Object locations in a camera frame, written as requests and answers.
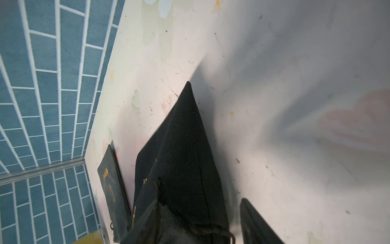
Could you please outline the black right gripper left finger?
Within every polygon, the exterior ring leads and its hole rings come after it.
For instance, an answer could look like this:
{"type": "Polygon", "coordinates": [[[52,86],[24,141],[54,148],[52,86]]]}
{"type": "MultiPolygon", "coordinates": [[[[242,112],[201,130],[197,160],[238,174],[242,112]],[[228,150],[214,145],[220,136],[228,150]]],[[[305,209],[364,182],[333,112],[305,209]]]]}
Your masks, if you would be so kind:
{"type": "Polygon", "coordinates": [[[153,200],[121,244],[158,243],[158,201],[153,200]]]}

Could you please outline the black bag drawstring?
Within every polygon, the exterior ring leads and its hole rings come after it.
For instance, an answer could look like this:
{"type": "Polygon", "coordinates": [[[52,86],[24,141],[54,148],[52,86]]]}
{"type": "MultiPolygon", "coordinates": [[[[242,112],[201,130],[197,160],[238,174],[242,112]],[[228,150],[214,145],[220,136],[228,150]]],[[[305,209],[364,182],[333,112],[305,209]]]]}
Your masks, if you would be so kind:
{"type": "Polygon", "coordinates": [[[228,237],[231,240],[231,244],[236,243],[235,236],[226,228],[216,224],[204,224],[204,225],[193,225],[190,230],[197,235],[220,235],[228,237]]]}

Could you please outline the yellow pen holder cup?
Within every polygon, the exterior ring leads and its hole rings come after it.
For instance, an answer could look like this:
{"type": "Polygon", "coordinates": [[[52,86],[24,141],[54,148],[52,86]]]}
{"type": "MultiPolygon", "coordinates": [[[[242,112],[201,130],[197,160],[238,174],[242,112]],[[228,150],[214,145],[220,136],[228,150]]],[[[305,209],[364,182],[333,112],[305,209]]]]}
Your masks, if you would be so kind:
{"type": "Polygon", "coordinates": [[[103,241],[100,232],[97,230],[76,240],[72,244],[103,244],[103,241]]]}

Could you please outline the black hair dryer bag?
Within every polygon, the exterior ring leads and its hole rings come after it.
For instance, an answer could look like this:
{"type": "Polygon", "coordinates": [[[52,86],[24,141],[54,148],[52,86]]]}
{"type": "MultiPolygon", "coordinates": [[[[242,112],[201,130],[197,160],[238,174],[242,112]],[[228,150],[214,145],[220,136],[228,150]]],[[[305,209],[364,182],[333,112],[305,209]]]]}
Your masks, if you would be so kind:
{"type": "Polygon", "coordinates": [[[231,244],[228,237],[190,230],[204,224],[230,228],[220,177],[189,82],[137,156],[132,228],[153,200],[158,201],[157,244],[231,244]]]}

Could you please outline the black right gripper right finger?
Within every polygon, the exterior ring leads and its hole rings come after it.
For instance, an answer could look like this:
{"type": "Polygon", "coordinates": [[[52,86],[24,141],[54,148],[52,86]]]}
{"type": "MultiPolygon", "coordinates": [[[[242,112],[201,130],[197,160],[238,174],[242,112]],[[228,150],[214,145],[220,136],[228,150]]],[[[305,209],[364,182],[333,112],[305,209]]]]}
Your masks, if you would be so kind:
{"type": "Polygon", "coordinates": [[[283,244],[283,241],[248,199],[240,203],[240,223],[244,244],[283,244]]]}

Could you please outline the grey hair dryer bag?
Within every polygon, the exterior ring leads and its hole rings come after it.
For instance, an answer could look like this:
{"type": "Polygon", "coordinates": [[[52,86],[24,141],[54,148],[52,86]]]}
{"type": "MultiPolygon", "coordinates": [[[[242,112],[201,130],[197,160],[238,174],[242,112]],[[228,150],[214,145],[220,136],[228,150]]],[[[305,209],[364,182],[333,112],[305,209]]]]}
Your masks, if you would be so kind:
{"type": "Polygon", "coordinates": [[[122,242],[131,229],[131,210],[122,180],[121,172],[111,145],[107,146],[97,173],[100,177],[103,192],[111,220],[113,241],[122,242]]]}

